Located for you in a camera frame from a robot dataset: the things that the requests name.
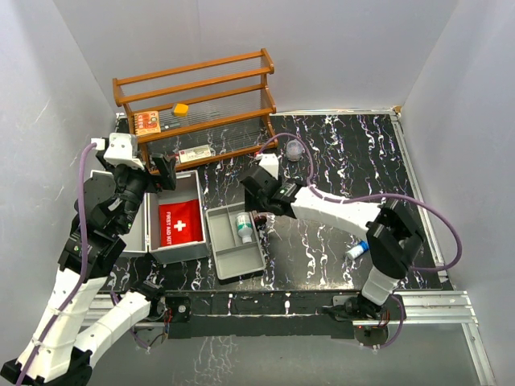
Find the white cross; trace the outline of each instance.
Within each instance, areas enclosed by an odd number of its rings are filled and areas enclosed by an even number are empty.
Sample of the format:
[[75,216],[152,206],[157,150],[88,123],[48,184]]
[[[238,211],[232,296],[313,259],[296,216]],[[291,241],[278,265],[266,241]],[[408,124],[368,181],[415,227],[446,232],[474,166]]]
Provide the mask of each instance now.
[[186,224],[183,223],[181,220],[177,221],[177,224],[174,225],[174,228],[177,229],[179,232],[183,230],[183,228],[186,227]]

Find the marble tabletop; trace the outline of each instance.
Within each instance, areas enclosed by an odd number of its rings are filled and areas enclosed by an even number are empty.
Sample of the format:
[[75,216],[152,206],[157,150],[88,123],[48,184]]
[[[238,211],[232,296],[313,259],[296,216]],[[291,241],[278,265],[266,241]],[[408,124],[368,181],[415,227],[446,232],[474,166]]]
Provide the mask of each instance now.
[[[380,192],[413,196],[390,115],[277,115],[271,119],[276,132],[296,133],[308,144],[315,161],[314,182],[322,191],[346,197]],[[276,150],[280,173],[306,176],[307,158],[288,162],[286,142],[281,138]],[[238,176],[252,165],[253,156],[246,155],[199,167],[205,209],[242,202],[244,188]],[[418,212],[411,210],[420,222]],[[368,255],[355,262],[346,260],[344,253],[358,240],[324,224],[268,215],[260,236],[266,259],[262,273],[220,282],[211,257],[172,265],[160,265],[150,255],[122,257],[105,290],[126,291],[143,277],[163,285],[166,291],[358,290],[372,267]],[[416,265],[434,266],[427,244]],[[439,289],[441,285],[437,274],[415,272],[402,287]]]

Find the plastic tray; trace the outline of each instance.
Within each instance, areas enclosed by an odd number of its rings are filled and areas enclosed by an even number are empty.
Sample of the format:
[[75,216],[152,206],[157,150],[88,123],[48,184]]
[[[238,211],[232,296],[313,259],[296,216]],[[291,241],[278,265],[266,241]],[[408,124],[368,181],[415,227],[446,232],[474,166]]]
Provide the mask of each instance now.
[[253,228],[252,242],[243,244],[237,234],[236,217],[242,211],[245,211],[245,203],[235,203],[206,211],[216,274],[221,280],[262,271],[266,266],[252,216],[250,216]]

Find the red object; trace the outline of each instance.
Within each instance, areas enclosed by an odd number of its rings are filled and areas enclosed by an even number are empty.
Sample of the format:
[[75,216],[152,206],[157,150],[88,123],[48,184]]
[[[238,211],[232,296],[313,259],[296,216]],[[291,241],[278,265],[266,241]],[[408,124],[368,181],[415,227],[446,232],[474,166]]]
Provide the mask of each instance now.
[[200,204],[198,199],[185,203],[159,205],[161,246],[202,241]]

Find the robotic arm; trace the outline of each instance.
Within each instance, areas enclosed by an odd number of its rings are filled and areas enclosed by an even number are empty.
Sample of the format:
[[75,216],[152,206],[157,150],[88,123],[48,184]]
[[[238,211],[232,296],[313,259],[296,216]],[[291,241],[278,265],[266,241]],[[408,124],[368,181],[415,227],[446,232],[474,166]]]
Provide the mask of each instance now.
[[[258,159],[259,166],[241,177],[245,210],[314,220],[366,240],[373,267],[360,295],[350,298],[344,310],[351,317],[378,318],[388,296],[408,274],[425,240],[423,230],[411,214],[396,199],[389,199],[384,205],[347,203],[343,206],[344,197],[319,192],[294,179],[283,182],[275,154],[259,154]],[[332,202],[321,199],[320,194],[333,199]]]
[[[143,196],[146,192],[174,190],[176,182],[175,158],[168,160],[161,154],[153,154],[160,175],[151,175],[136,157],[133,135],[112,133],[109,140],[92,142],[97,144],[97,157],[110,174],[95,174],[84,183],[88,229],[86,275],[63,308],[77,282],[82,280],[82,224],[76,216],[43,317],[23,353],[2,368],[1,375],[13,384],[22,372],[26,372],[22,384],[87,384],[99,358],[136,322],[149,315],[152,302],[161,294],[160,287],[148,281],[140,282],[107,315],[79,334],[91,302],[126,246],[120,235],[130,231]],[[78,202],[75,209],[79,211]]]

